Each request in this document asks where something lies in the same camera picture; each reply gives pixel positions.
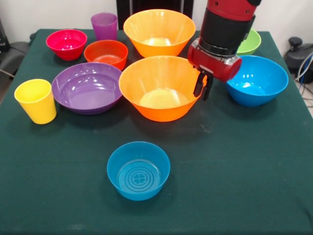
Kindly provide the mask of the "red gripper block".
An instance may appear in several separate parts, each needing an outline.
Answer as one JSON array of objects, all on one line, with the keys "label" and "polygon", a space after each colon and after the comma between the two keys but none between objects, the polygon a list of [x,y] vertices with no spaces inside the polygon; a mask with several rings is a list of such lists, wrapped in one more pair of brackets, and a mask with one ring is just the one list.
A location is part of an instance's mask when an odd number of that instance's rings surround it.
[{"label": "red gripper block", "polygon": [[[193,41],[188,49],[188,61],[200,72],[198,75],[193,95],[199,97],[202,93],[202,99],[207,100],[212,88],[213,77],[227,82],[232,79],[239,71],[242,65],[242,58],[235,55],[224,58],[211,55],[200,47],[199,41]],[[206,76],[206,85],[203,87],[203,79]]]}]

